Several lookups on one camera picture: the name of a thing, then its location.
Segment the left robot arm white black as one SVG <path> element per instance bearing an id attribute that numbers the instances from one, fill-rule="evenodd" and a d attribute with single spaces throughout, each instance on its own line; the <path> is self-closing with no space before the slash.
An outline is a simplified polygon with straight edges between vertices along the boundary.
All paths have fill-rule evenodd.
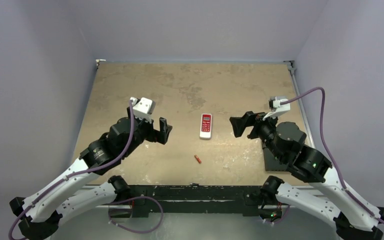
<path id="1" fill-rule="evenodd" d="M 143 142 L 166 144 L 172 126 L 163 117 L 159 129 L 154 129 L 153 123 L 136 116 L 119 119 L 43 189 L 29 197 L 13 198 L 9 205 L 16 218 L 8 238 L 13 239 L 18 228 L 25 240 L 44 240 L 72 218 L 99 205 L 132 205 L 143 200 L 119 175 L 87 192 L 77 191 L 118 166 Z"/>

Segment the white red remote control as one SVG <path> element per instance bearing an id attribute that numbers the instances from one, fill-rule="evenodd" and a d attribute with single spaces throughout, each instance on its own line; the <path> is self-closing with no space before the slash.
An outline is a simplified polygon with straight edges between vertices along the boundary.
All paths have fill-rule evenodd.
<path id="1" fill-rule="evenodd" d="M 199 138 L 202 140 L 210 140 L 212 137 L 213 116 L 211 113 L 202 113 L 200 117 Z"/>

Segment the red AAA battery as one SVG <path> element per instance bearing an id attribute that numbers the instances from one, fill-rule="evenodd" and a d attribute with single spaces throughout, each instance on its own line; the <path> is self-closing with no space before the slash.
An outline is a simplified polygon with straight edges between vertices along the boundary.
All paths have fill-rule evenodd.
<path id="1" fill-rule="evenodd" d="M 201 159 L 200 159 L 197 155 L 194 155 L 194 158 L 196 159 L 196 161 L 197 161 L 199 164 L 202 163 Z"/>

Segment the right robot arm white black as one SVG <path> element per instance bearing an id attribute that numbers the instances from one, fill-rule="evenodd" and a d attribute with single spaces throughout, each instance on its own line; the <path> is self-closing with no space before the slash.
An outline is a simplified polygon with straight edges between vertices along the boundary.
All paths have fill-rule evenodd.
<path id="1" fill-rule="evenodd" d="M 251 127 L 248 139 L 260 139 L 264 150 L 286 166 L 296 179 L 320 191 L 326 199 L 302 192 L 284 180 L 270 175 L 260 188 L 262 205 L 283 203 L 305 211 L 335 228 L 343 240 L 380 240 L 384 233 L 384 207 L 364 200 L 347 183 L 341 182 L 338 170 L 319 150 L 308 146 L 307 135 L 294 122 L 278 123 L 267 113 L 246 112 L 229 119 L 235 137 Z"/>

